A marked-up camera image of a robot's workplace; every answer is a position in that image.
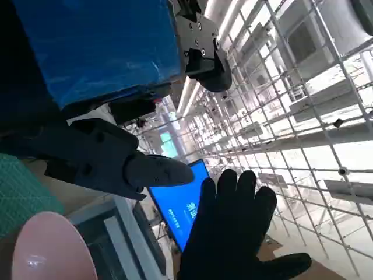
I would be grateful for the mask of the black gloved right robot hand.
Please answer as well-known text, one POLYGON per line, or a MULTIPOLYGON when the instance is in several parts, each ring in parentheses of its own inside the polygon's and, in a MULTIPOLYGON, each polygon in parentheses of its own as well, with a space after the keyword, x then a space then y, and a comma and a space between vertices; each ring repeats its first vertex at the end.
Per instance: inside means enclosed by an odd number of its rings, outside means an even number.
POLYGON ((253 171, 238 175, 232 169, 216 183, 203 181, 178 279, 292 279, 311 267, 307 253, 258 258, 277 198, 269 187, 257 190, 256 182, 253 171))

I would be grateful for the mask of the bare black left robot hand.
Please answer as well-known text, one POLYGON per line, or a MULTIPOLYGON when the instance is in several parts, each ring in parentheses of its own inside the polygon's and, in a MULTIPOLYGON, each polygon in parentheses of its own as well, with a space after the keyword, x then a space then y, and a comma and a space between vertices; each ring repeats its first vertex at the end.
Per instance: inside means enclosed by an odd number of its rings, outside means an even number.
POLYGON ((110 104, 138 118, 184 77, 229 89, 218 35, 198 1, 2 1, 1 152, 138 201, 144 188, 193 182, 187 164, 146 155, 130 132, 83 115, 110 104))

